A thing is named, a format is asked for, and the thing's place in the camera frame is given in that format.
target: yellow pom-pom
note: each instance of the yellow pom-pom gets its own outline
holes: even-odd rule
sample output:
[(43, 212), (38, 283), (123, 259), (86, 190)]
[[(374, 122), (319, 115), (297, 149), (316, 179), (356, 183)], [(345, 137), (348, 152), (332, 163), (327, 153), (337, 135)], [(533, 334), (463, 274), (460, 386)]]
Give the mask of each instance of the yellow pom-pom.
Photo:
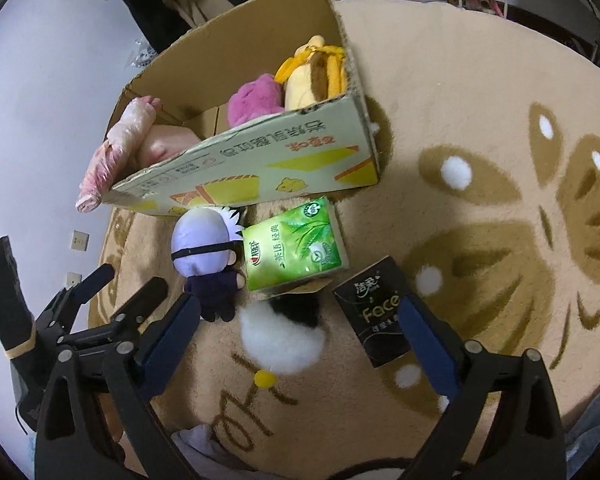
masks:
[(259, 388), (268, 390), (274, 384), (276, 384), (276, 376), (266, 370), (258, 370), (253, 376), (253, 382)]

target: black strap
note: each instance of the black strap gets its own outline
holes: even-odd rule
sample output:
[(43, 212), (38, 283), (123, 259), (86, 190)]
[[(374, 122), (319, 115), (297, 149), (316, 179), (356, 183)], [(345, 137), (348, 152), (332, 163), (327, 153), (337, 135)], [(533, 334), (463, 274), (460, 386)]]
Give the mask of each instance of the black strap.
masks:
[(221, 244), (202, 245), (200, 247), (180, 249), (179, 251), (171, 253), (171, 260), (177, 260), (178, 258), (184, 258), (185, 256), (193, 256), (194, 254), (219, 253), (220, 251), (227, 251), (233, 248), (233, 242), (223, 242)]

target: metal screw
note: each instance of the metal screw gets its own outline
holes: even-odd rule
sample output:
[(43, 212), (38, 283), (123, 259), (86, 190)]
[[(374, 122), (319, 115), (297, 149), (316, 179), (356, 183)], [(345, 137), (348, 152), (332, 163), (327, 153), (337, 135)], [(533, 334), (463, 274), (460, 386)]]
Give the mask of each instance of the metal screw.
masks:
[(71, 359), (71, 357), (74, 354), (71, 352), (71, 350), (62, 350), (59, 354), (58, 354), (58, 361), (60, 361), (61, 363), (65, 363), (67, 362), (69, 359)]
[(531, 359), (533, 362), (538, 362), (540, 359), (542, 359), (542, 356), (540, 355), (540, 352), (538, 350), (536, 350), (535, 348), (530, 348), (529, 350), (526, 351), (526, 356)]
[(464, 343), (464, 348), (469, 354), (479, 354), (482, 352), (482, 345), (473, 339), (469, 339), (469, 341)]
[(116, 352), (119, 354), (128, 354), (134, 349), (134, 344), (131, 341), (123, 341), (118, 346), (116, 346)]

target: white spiky hair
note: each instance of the white spiky hair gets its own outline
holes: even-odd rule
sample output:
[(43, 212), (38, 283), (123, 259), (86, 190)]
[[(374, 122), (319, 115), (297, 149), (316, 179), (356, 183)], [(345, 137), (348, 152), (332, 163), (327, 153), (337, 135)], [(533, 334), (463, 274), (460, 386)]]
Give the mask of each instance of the white spiky hair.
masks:
[(240, 213), (238, 213), (237, 210), (231, 209), (227, 206), (217, 207), (209, 205), (204, 207), (207, 209), (212, 209), (222, 217), (224, 225), (226, 226), (226, 230), (229, 232), (230, 242), (233, 242), (234, 240), (242, 240), (240, 231), (242, 231), (243, 227), (238, 224), (238, 221), (240, 220)]

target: wall outlet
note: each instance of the wall outlet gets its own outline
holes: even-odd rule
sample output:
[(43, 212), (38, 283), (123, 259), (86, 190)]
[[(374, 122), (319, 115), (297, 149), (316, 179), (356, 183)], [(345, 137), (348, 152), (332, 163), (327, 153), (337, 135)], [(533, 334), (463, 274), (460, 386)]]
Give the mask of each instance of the wall outlet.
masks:
[(77, 285), (82, 281), (82, 275), (77, 272), (68, 272), (66, 274), (66, 281), (64, 283), (64, 288), (71, 288), (74, 285)]
[(74, 236), (71, 238), (71, 248), (76, 251), (86, 251), (89, 243), (89, 235), (80, 231), (74, 231)]

